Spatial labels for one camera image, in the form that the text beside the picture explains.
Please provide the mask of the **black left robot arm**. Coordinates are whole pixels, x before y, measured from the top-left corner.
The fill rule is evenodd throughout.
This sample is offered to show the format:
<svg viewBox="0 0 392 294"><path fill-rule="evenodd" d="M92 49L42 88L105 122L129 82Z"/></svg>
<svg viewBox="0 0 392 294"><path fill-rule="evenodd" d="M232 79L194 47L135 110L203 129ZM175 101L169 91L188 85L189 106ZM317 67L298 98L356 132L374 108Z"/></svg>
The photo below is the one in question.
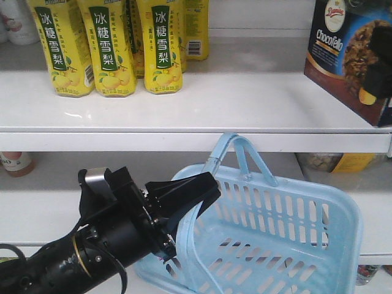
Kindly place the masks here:
<svg viewBox="0 0 392 294"><path fill-rule="evenodd" d="M26 257L1 244L16 258L1 263L2 293L86 293L118 274L128 285L126 268L154 254L176 256L180 220L195 206L208 209L219 197L210 172L139 189L126 167L82 169L80 218L65 236Z"/></svg>

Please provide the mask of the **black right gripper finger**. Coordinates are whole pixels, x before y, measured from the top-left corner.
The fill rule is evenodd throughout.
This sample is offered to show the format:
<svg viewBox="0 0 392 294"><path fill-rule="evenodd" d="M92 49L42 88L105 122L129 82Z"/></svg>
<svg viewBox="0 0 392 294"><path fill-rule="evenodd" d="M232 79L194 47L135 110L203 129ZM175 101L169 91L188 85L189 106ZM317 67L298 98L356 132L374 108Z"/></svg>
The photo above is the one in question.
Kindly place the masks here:
<svg viewBox="0 0 392 294"><path fill-rule="evenodd" d="M391 97L391 65L384 62L370 64L363 88L378 99Z"/></svg>
<svg viewBox="0 0 392 294"><path fill-rule="evenodd" d="M373 29L369 48L383 61L391 64L391 26Z"/></svg>

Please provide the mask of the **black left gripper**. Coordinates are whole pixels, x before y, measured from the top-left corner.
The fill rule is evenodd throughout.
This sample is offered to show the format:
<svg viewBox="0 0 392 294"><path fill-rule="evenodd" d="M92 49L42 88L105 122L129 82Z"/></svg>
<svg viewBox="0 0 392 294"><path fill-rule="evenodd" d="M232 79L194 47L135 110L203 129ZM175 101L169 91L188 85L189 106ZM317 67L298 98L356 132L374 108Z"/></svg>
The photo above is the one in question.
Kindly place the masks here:
<svg viewBox="0 0 392 294"><path fill-rule="evenodd" d="M149 253L162 260L176 256L176 234L181 219L200 203L201 215L220 196L219 185L210 172L166 182L148 182L145 195L126 167L107 177L117 204L132 223L132 250L140 258Z"/></svg>

